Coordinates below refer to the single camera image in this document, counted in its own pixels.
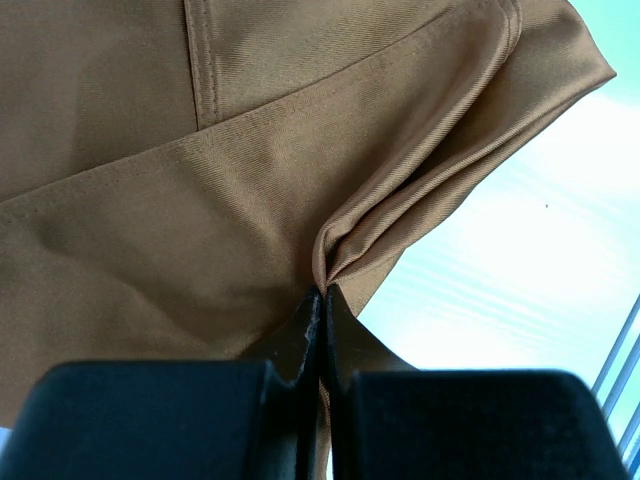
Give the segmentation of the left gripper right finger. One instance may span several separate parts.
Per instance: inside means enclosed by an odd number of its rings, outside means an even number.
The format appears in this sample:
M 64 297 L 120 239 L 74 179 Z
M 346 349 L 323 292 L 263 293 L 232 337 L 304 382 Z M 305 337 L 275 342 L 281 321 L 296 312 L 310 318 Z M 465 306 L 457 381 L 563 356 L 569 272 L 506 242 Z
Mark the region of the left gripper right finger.
M 562 370 L 419 370 L 325 303 L 338 479 L 625 479 L 589 388 Z

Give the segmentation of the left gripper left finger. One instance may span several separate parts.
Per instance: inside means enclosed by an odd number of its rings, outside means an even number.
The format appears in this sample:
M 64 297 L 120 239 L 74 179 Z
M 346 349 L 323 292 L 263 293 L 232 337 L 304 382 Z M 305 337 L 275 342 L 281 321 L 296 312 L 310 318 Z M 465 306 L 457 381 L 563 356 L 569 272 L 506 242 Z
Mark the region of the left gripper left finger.
M 5 479 L 311 479 L 318 326 L 311 289 L 249 360 L 85 361 L 31 389 Z

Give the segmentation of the orange cloth napkin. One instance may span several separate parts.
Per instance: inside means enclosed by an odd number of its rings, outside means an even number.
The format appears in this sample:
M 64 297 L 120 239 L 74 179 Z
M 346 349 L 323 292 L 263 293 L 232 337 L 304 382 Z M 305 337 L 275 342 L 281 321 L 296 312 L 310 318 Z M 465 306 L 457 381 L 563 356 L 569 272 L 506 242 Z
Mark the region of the orange cloth napkin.
M 1 423 L 52 366 L 232 358 L 615 73 L 566 1 L 5 1 Z

